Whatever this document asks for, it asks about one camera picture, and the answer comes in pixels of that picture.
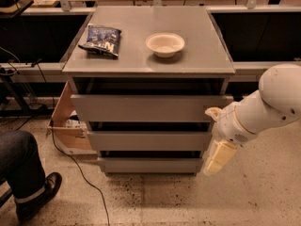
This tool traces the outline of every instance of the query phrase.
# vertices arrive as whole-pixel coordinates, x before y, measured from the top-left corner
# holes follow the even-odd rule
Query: drawer front
[[[150,0],[136,0],[134,1],[136,6],[152,6],[153,2]]]
[[[72,95],[81,121],[209,121],[207,107],[230,103],[226,96]]]
[[[185,0],[186,6],[235,5],[235,0]]]
[[[184,0],[163,0],[163,6],[183,6]]]
[[[95,151],[201,151],[211,140],[209,132],[88,132]]]
[[[101,170],[106,173],[197,173],[202,159],[137,159],[99,158]]]
[[[133,6],[134,1],[107,1],[99,0],[96,2],[98,6]]]

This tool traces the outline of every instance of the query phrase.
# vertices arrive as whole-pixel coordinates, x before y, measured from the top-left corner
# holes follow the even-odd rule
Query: white bowl
[[[158,57],[173,57],[185,45],[185,41],[177,34],[159,33],[150,35],[146,44]]]

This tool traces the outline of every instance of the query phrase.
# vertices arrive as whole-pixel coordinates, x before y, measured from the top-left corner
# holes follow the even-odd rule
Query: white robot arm
[[[256,138],[259,132],[299,120],[300,81],[301,66],[276,65],[262,75],[259,90],[241,102],[223,109],[209,108],[206,114],[216,121],[216,133],[203,157],[204,174],[218,173],[234,156],[237,145]]]

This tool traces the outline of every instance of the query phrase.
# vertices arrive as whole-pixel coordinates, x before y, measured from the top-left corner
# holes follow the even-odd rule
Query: speckled floor
[[[24,119],[1,120],[0,131]],[[107,225],[100,192],[46,136],[47,118],[22,129],[33,133],[46,173],[59,171],[62,187],[28,225]],[[96,155],[76,155],[86,178],[104,194],[110,225],[301,224],[301,122],[270,129],[240,148],[216,176],[119,174],[105,176]],[[13,198],[0,209],[1,225],[18,225]]]

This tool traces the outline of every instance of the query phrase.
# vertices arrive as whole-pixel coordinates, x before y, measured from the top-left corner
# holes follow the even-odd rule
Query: electrical wire
[[[17,9],[19,10],[20,9],[20,6],[18,5],[17,1],[16,0],[12,0],[14,3],[15,3],[15,6],[17,7]]]
[[[1,50],[3,50],[4,52],[7,52],[8,54],[10,54],[11,56],[13,56],[14,58],[16,58],[17,59],[17,61],[19,62],[19,64],[20,64],[20,59],[17,57],[17,56],[15,56],[14,54],[12,54],[9,50],[7,50],[7,49],[4,49],[3,47],[1,47],[0,46],[0,49]]]
[[[22,123],[19,127],[17,127],[15,130],[20,130],[21,127],[23,127],[23,126],[24,126],[26,123],[28,123],[31,119],[32,119],[32,117],[27,118],[26,121],[23,122],[23,123]]]
[[[11,121],[5,121],[4,123],[2,123],[1,121],[5,120],[6,118],[7,117],[2,117],[1,118],[1,120],[0,120],[0,126],[2,126],[2,125],[8,125],[8,124],[13,123],[13,122],[15,122],[16,120],[19,119],[19,117],[16,117],[16,118],[13,118]]]
[[[96,190],[98,190],[101,195],[102,195],[102,199],[103,199],[103,206],[104,206],[104,210],[105,210],[105,213],[106,213],[106,218],[107,218],[107,225],[110,226],[110,217],[109,217],[109,213],[108,213],[108,210],[107,210],[107,207],[106,207],[106,203],[105,203],[105,198],[104,198],[104,195],[103,195],[103,192],[98,188],[96,187],[94,184],[92,184],[87,178],[86,176],[84,175],[83,171],[82,171],[82,168],[79,166],[78,162],[72,157],[70,156],[69,154],[63,152],[62,150],[60,150],[56,143],[55,143],[55,136],[54,136],[54,127],[53,127],[53,121],[51,121],[51,132],[52,132],[52,138],[53,138],[53,142],[54,142],[54,145],[56,147],[56,149],[65,154],[67,157],[69,157],[71,160],[73,160],[73,162],[76,164],[77,168],[80,170],[81,174],[82,174],[82,177],[84,178],[84,180],[92,187],[94,187]]]
[[[4,52],[10,54],[10,55],[13,56],[14,58],[16,58],[16,59],[18,60],[19,64],[20,64],[20,59],[19,59],[16,55],[14,55],[14,54],[11,53],[9,50],[7,50],[7,49],[5,49],[5,48],[3,48],[3,47],[1,47],[1,46],[0,46],[0,49],[3,50]],[[1,75],[4,75],[4,76],[12,76],[12,75],[14,75],[14,74],[16,74],[16,73],[19,73],[19,71],[17,70],[17,68],[15,68],[11,63],[8,63],[8,64],[11,66],[11,68],[14,70],[14,72],[13,72],[13,73],[0,73]]]

